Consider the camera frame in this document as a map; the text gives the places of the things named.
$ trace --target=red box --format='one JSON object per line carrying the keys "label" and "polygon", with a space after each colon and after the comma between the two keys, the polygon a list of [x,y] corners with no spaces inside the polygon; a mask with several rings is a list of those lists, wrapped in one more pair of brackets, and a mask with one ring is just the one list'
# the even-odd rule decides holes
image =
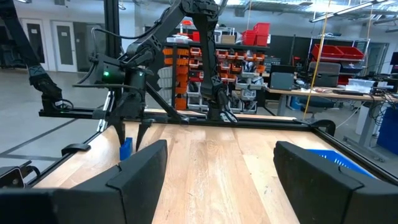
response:
{"label": "red box", "polygon": [[193,31],[193,41],[200,42],[200,35],[198,31]]}
{"label": "red box", "polygon": [[256,31],[246,30],[242,33],[243,35],[243,45],[254,45],[256,41]]}
{"label": "red box", "polygon": [[270,26],[269,22],[258,22],[254,26],[254,31],[256,31],[257,35],[266,35],[266,36],[268,36],[268,34],[269,34],[269,26]]}
{"label": "red box", "polygon": [[268,35],[257,35],[255,45],[267,47],[267,40],[268,40]]}
{"label": "red box", "polygon": [[[318,59],[318,53],[319,53],[319,44],[315,44],[315,46],[312,49],[312,55],[315,58],[315,60]],[[321,57],[341,58],[343,55],[344,53],[341,50],[339,50],[336,46],[324,45],[322,48]]]}
{"label": "red box", "polygon": [[337,48],[344,53],[342,58],[361,60],[364,57],[364,54],[356,47],[337,46]]}

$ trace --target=blue bin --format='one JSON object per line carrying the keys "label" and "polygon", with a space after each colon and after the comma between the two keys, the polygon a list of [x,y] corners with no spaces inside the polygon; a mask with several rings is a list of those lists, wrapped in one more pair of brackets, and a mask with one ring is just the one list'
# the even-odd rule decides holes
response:
{"label": "blue bin", "polygon": [[388,108],[384,113],[383,122],[380,126],[377,145],[398,155],[396,137],[398,136],[398,110]]}
{"label": "blue bin", "polygon": [[339,166],[343,166],[346,168],[349,168],[353,171],[359,172],[364,175],[368,175],[370,177],[374,177],[372,174],[370,174],[368,171],[363,169],[362,167],[356,165],[355,163],[351,162],[347,158],[345,158],[343,155],[340,153],[333,151],[333,150],[320,150],[320,149],[309,149],[309,151],[318,154],[319,156],[334,162],[335,164],[338,164]]}
{"label": "blue bin", "polygon": [[290,106],[295,110],[299,110],[301,108],[301,104],[297,96],[292,96],[292,99],[290,100]]}

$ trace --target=blue block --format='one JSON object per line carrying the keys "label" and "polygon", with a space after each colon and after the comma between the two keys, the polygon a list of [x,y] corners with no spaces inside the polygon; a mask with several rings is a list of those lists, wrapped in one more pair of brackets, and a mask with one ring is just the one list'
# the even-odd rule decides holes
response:
{"label": "blue block", "polygon": [[124,144],[119,148],[120,161],[123,161],[131,156],[132,153],[132,138],[126,138]]}

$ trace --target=desk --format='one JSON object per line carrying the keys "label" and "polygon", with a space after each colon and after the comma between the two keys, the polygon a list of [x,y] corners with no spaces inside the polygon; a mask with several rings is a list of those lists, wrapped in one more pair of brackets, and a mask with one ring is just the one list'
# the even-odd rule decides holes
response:
{"label": "desk", "polygon": [[[126,136],[136,140],[138,124],[126,122]],[[175,124],[153,124],[141,148],[158,139],[169,157],[153,223],[299,223],[274,167],[275,143],[333,149],[312,132]],[[114,128],[90,145],[35,187],[70,188],[119,162]]]}
{"label": "desk", "polygon": [[[341,90],[340,88],[328,88],[328,89],[336,89],[336,90]],[[268,87],[266,87],[266,91],[269,93],[280,93],[280,98],[279,98],[279,105],[278,105],[278,116],[283,116],[285,114],[285,109],[286,109],[286,96],[308,96],[310,93],[301,91],[301,90],[292,90],[292,91],[287,91],[287,90],[273,90]],[[353,96],[353,95],[341,95],[341,94],[336,94],[336,93],[317,93],[315,91],[311,92],[311,96],[320,96],[324,98],[334,98],[334,99],[344,99],[344,100],[357,100],[357,101],[373,101],[374,104],[380,101],[384,101],[383,98],[380,96],[374,96],[374,98],[364,95],[364,96]],[[392,98],[392,101],[398,102],[398,99]],[[377,114],[379,113],[379,107],[377,106],[373,109],[373,111],[369,110],[368,115],[366,116],[365,124],[361,133],[361,137],[358,142],[359,147],[368,147],[369,142],[371,140],[371,136],[373,134],[374,130],[374,121],[371,117],[376,117]]]}

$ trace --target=ceiling light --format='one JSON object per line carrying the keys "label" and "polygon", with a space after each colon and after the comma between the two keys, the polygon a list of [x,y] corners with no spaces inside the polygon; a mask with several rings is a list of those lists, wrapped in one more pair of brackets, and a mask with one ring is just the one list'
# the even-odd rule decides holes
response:
{"label": "ceiling light", "polygon": [[[339,16],[339,15],[342,15],[342,14],[347,13],[347,12],[352,12],[352,11],[355,11],[355,10],[358,10],[358,9],[362,9],[362,8],[365,8],[365,7],[368,7],[368,6],[372,6],[374,4],[379,4],[379,3],[382,3],[382,2],[386,2],[386,1],[388,1],[388,0],[373,0],[373,1],[366,2],[366,3],[362,3],[362,4],[359,4],[357,6],[353,6],[353,7],[347,8],[347,9],[343,9],[343,10],[338,11],[338,12],[334,12],[334,13],[328,14],[327,18],[330,18],[332,16]],[[324,19],[326,19],[326,16],[320,16],[318,18],[310,20],[310,22],[318,22],[318,21],[322,21]]]}
{"label": "ceiling light", "polygon": [[355,11],[355,10],[358,10],[358,9],[362,9],[362,8],[365,8],[365,7],[368,7],[368,6],[372,6],[372,5],[373,5],[372,2],[366,2],[366,3],[359,4],[357,6],[354,6],[354,7],[348,8],[348,9],[344,9],[344,10],[338,11],[338,12],[336,12],[336,14],[337,15],[341,15],[341,14],[344,14],[344,13],[347,13],[347,12],[352,12],[352,11]]}
{"label": "ceiling light", "polygon": [[22,2],[22,3],[32,3],[32,0],[16,0],[17,2]]}
{"label": "ceiling light", "polygon": [[381,3],[380,6],[386,6],[386,5],[394,4],[394,3],[396,3],[396,2],[395,1],[386,1],[386,2]]}
{"label": "ceiling light", "polygon": [[311,6],[312,4],[313,4],[313,2],[311,2],[311,0],[309,0],[309,1],[302,1],[298,5],[299,6]]}
{"label": "ceiling light", "polygon": [[[329,19],[330,17],[333,17],[333,16],[335,16],[335,15],[333,13],[330,13],[330,14],[328,14],[327,18]],[[312,20],[310,20],[310,22],[318,22],[318,21],[322,21],[324,19],[326,19],[326,15],[320,16],[316,19],[312,19]]]}
{"label": "ceiling light", "polygon": [[119,9],[120,10],[126,10],[126,7],[124,7],[122,4],[119,3]]}

